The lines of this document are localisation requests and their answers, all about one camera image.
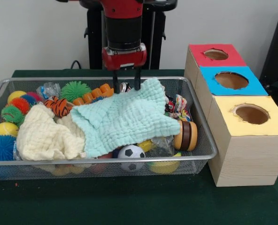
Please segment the stuffed tiger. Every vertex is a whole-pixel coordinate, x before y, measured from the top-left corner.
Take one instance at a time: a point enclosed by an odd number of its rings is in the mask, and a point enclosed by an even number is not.
[[[72,105],[67,102],[67,99],[63,98],[59,100],[56,96],[48,99],[44,105],[50,108],[57,117],[67,116],[72,109]]]

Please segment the metal basket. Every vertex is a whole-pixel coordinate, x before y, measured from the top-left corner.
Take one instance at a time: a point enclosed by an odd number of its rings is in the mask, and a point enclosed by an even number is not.
[[[217,148],[194,89],[191,83],[183,77],[159,77],[158,79],[165,86],[167,95],[175,97],[179,94],[188,101],[187,107],[190,108],[193,120],[198,127],[197,146],[192,152],[182,152],[181,157],[150,157],[147,154],[146,158],[136,159],[2,161],[0,162],[0,180],[198,174],[207,161],[216,155]],[[0,82],[0,112],[7,104],[10,93],[15,90],[35,91],[46,82],[59,83],[63,87],[70,81],[82,81],[91,89],[100,87],[104,83],[112,84],[110,77],[6,79]],[[129,82],[131,86],[133,84],[133,78],[129,77],[120,78],[119,81]],[[140,164],[142,168],[135,172],[127,172],[121,168],[122,163]]]

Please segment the red robot part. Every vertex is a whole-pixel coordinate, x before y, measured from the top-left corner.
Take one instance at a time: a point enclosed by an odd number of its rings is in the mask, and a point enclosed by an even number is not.
[[[141,44],[140,51],[115,52],[108,48],[102,49],[102,60],[107,70],[120,70],[123,67],[141,67],[147,60],[147,51]]]
[[[130,19],[142,16],[143,0],[100,0],[106,17]]]

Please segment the wooden box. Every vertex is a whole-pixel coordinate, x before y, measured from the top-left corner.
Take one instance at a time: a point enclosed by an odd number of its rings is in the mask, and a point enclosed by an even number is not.
[[[230,44],[189,45],[185,74],[193,87],[200,73],[200,67],[244,67],[244,60]]]
[[[269,96],[214,96],[208,124],[218,154],[216,186],[273,185],[278,176],[278,107]]]
[[[212,96],[268,95],[249,67],[200,67],[195,92],[206,119]]]

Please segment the round hole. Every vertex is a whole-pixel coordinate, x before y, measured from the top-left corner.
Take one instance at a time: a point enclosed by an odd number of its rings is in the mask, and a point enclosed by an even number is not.
[[[270,116],[265,109],[252,104],[239,106],[235,113],[244,121],[252,124],[263,124],[269,120]]]
[[[248,79],[244,76],[233,72],[221,72],[215,75],[215,79],[225,88],[234,90],[248,86]]]
[[[209,49],[204,52],[205,56],[212,60],[226,60],[229,55],[223,50],[218,50],[215,48]]]

